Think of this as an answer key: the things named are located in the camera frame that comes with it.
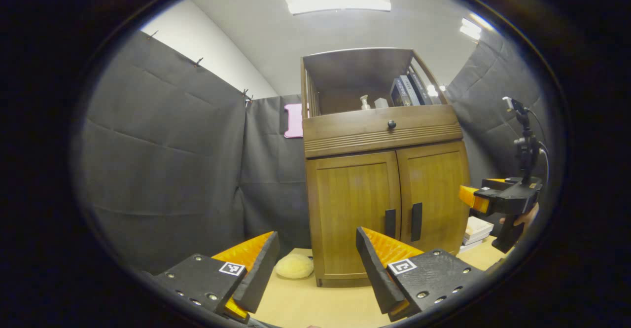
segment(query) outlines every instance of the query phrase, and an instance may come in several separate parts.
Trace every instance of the cabinet door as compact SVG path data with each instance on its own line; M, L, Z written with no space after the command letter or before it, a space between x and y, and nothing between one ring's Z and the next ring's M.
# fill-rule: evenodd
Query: cabinet door
M401 241L425 252L442 248L457 254L469 216L469 209L458 197L460 185L470 182L464 143L397 150L397 160L401 178ZM415 240L413 225L417 236L419 222L420 238Z
M385 233L386 211L394 209L395 238L401 230L396 153L308 160L307 193L316 278L367 278L357 227Z

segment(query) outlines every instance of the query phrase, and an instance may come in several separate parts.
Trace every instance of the cabinet door handle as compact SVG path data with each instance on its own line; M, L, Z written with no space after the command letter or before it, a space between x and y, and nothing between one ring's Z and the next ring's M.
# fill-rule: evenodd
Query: cabinet door handle
M423 224L423 202L412 205L412 237L410 241L421 239L421 225Z
M386 236L396 236L396 209L386 210Z

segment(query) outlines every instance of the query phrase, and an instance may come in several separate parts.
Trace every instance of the table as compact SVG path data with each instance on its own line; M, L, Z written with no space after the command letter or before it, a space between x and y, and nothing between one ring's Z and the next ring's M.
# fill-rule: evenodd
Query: table
M489 236L477 247L456 255L480 270L487 270L507 256L492 247ZM291 253L311 256L311 249L294 249ZM371 286L317 287L313 273L304 279L286 279L272 272L252 317L282 328L379 328L390 324L381 314Z

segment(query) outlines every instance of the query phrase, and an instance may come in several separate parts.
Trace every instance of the wooden cabinet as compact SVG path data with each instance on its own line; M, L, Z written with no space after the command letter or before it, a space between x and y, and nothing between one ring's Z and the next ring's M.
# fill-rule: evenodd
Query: wooden cabinet
M469 217L458 198L459 187L469 183L464 143L449 142L396 151L401 179L401 241L424 252L441 248L457 254ZM413 223L417 211L420 223ZM412 226L417 232L412 238Z
M307 161L309 220L315 276L366 278L355 247L355 230L386 229L394 210L399 238L401 196L396 153L383 152Z
M392 107L393 80L419 71L431 84L423 90L439 100ZM423 251L457 254L468 217L458 197L459 185L469 184L462 129L419 56L397 48L313 54L301 58L300 76L318 286L367 278L355 247L359 226ZM390 107L361 110L363 95Z

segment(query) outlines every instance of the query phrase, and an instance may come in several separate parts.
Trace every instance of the pink sign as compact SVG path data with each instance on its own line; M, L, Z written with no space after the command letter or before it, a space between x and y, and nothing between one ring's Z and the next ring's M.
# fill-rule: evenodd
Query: pink sign
M287 104L284 106L287 110L287 132L284 133L285 138L302 137L302 104Z

